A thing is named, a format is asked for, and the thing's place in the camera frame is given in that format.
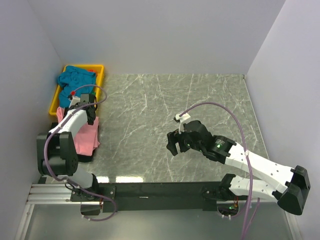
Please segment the pink t shirt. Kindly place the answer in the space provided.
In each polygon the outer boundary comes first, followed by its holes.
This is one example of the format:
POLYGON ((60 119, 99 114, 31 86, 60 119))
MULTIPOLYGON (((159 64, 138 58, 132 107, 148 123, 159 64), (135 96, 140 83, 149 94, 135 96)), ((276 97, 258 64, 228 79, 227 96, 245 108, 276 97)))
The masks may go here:
POLYGON ((50 132, 56 132, 56 134, 71 133, 76 153, 92 156, 93 150, 100 145, 98 141, 99 118, 96 117, 93 125, 90 125, 88 124, 89 118, 85 110, 81 109, 76 112, 73 109, 70 111, 71 113, 67 112, 66 117, 64 117, 65 112, 62 107, 57 108, 58 126, 50 132))

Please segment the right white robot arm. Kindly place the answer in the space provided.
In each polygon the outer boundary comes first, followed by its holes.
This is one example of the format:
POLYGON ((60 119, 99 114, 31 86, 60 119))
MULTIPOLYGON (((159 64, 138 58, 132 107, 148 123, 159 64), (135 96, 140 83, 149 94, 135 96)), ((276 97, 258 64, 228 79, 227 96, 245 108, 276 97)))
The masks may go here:
POLYGON ((190 149, 207 159, 252 173, 254 180, 234 174, 226 175, 219 187, 222 198, 247 196, 275 202, 284 211, 300 216, 311 190, 308 171, 297 165, 289 167, 275 163, 222 135, 213 135, 199 121, 193 120, 167 134, 166 148, 173 156, 190 149))

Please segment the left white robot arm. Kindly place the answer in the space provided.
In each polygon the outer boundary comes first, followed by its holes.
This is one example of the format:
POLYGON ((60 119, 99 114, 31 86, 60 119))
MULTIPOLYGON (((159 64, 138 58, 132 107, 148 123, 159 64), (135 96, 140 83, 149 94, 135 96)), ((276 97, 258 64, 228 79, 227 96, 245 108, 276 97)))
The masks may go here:
POLYGON ((99 197, 100 188, 97 177, 78 166, 74 138, 83 126, 95 124, 97 106, 97 98, 91 93, 80 97, 73 95, 62 120, 48 133, 40 133, 36 138, 39 173, 70 184, 73 191, 82 192, 88 201, 99 197))

